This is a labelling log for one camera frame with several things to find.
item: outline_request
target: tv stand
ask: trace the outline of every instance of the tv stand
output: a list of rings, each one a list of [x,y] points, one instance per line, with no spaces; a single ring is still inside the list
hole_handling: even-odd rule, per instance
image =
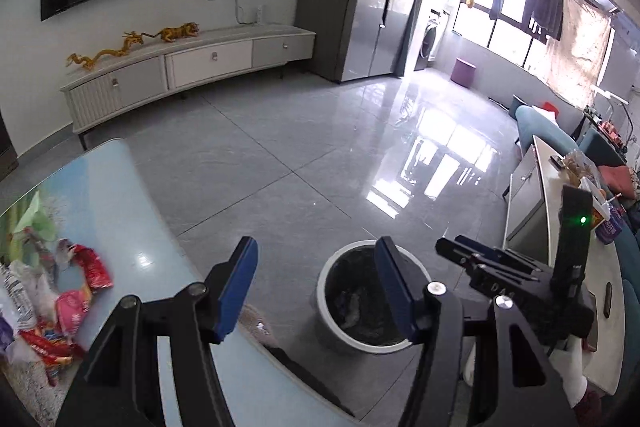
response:
[[[281,24],[234,26],[175,42],[154,42],[125,57],[76,69],[60,88],[82,148],[87,131],[146,103],[252,71],[311,58],[316,34]]]

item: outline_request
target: red cushion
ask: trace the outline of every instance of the red cushion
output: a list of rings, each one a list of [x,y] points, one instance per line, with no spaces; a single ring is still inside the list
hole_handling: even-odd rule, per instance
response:
[[[600,174],[604,178],[604,182],[609,186],[611,192],[614,195],[620,193],[625,198],[630,200],[636,200],[636,192],[634,191],[634,184],[631,182],[631,174],[629,174],[629,167],[621,165],[620,167],[598,167]]]

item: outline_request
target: golden figurine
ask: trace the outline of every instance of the golden figurine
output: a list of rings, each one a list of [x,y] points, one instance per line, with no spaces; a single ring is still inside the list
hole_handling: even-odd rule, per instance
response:
[[[151,38],[156,38],[158,35],[160,35],[160,38],[164,42],[174,42],[175,39],[183,39],[185,37],[197,37],[199,31],[200,31],[200,28],[195,22],[187,22],[182,26],[180,26],[179,28],[162,28],[155,35],[152,35],[150,33],[145,33],[145,32],[143,32],[142,34]]]
[[[67,68],[74,62],[76,64],[82,64],[82,67],[85,70],[91,71],[93,70],[95,63],[98,58],[103,55],[113,55],[114,57],[124,57],[124,55],[129,55],[129,49],[133,44],[144,44],[142,40],[142,35],[137,34],[136,32],[127,33],[125,32],[123,37],[124,43],[119,50],[102,50],[94,58],[90,57],[79,57],[78,54],[72,53],[66,58],[66,66]]]

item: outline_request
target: screw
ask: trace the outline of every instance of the screw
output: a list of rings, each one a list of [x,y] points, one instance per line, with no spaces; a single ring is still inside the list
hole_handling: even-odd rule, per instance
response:
[[[502,308],[503,310],[508,310],[513,306],[513,301],[507,297],[507,295],[498,295],[495,298],[495,303],[498,305],[498,308]]]
[[[201,282],[194,282],[189,285],[189,295],[197,297],[207,291],[207,287]]]
[[[125,295],[122,299],[120,299],[120,305],[128,310],[129,308],[133,308],[138,304],[138,299],[135,295]]]
[[[443,295],[447,291],[447,287],[441,282],[430,282],[427,285],[427,290],[432,295]]]

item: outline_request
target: curtain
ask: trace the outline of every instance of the curtain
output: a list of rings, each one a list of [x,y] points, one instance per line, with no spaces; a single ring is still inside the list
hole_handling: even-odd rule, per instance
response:
[[[563,0],[562,37],[549,39],[536,75],[567,102],[584,109],[593,102],[609,42],[609,13],[584,0]]]

